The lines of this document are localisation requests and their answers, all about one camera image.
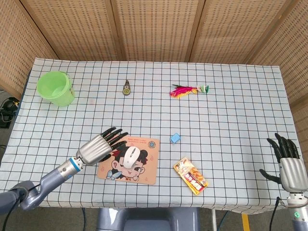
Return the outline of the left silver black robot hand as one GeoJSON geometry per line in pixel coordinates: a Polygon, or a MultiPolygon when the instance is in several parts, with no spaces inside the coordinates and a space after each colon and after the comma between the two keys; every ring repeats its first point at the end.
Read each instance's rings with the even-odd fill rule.
{"type": "Polygon", "coordinates": [[[123,133],[121,128],[111,127],[81,146],[76,158],[90,166],[102,162],[111,156],[112,151],[127,143],[127,141],[120,141],[127,135],[128,133],[123,133]]]}

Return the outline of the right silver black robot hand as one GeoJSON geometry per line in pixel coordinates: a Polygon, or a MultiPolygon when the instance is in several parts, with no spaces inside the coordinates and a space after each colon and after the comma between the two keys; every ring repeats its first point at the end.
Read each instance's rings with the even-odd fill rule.
{"type": "Polygon", "coordinates": [[[282,185],[289,193],[304,193],[308,190],[308,175],[304,161],[300,158],[298,148],[295,143],[275,133],[277,142],[267,138],[274,149],[277,162],[279,164],[280,175],[273,176],[265,170],[259,172],[266,179],[282,185]]]}

